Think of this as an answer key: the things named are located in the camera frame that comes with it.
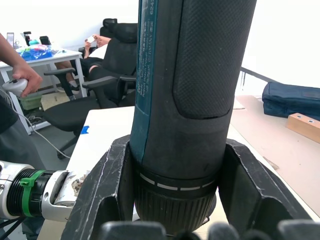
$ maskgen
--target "blue tape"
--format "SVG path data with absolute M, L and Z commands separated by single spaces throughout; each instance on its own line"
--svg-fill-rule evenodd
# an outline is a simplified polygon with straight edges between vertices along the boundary
M 88 134 L 89 126 L 83 126 L 80 134 Z

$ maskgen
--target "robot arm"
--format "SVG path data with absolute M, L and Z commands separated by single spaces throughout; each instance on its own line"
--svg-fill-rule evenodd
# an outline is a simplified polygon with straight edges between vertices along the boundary
M 36 170 L 28 164 L 0 161 L 0 218 L 37 217 L 66 222 L 75 204 L 61 202 L 59 196 L 74 189 L 68 179 L 83 175 L 66 170 Z

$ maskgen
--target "game controller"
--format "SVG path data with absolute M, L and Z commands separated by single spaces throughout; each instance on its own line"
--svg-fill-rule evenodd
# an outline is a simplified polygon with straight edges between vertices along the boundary
M 21 79 L 14 79 L 12 81 L 8 81 L 2 85 L 2 88 L 8 92 L 13 93 L 17 97 L 20 97 L 22 92 L 26 89 L 28 85 L 28 80 L 21 78 Z

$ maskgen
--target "wooden block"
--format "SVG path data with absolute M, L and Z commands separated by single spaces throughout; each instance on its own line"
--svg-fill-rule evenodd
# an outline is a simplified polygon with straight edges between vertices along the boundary
M 286 127 L 317 143 L 320 143 L 320 121 L 300 113 L 288 117 Z

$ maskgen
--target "wooden board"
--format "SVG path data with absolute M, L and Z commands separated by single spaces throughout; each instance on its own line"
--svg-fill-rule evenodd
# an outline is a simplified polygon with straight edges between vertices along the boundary
M 308 139 L 320 143 L 320 121 L 318 120 L 295 113 L 288 117 L 286 127 Z
M 41 104 L 43 110 L 47 110 L 53 106 L 63 104 L 69 101 L 68 96 L 65 92 L 55 92 L 50 94 L 42 95 Z

